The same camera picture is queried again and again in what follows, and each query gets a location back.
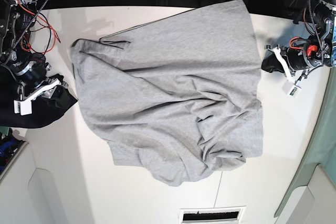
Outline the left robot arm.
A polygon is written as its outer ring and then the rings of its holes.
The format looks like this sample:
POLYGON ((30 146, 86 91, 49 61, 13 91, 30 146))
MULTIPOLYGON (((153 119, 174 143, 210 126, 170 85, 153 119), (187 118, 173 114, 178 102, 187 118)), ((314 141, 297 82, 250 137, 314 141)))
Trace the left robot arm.
POLYGON ((292 37, 288 46, 268 45, 271 55, 262 61, 263 71, 293 77, 299 70, 335 67, 335 0, 307 0, 302 18, 309 37, 292 37))

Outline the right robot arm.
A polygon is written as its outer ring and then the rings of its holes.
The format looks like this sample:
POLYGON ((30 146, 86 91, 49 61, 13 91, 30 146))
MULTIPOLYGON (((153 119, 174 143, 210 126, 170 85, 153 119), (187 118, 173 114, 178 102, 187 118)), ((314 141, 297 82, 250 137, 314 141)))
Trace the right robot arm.
POLYGON ((59 40, 42 10, 49 0, 1 0, 1 98, 14 99, 14 109, 23 109, 37 98, 52 106, 67 109, 71 97, 62 77, 48 77, 51 69, 46 53, 59 40), (32 27, 49 31, 46 48, 37 51, 30 43, 32 27))

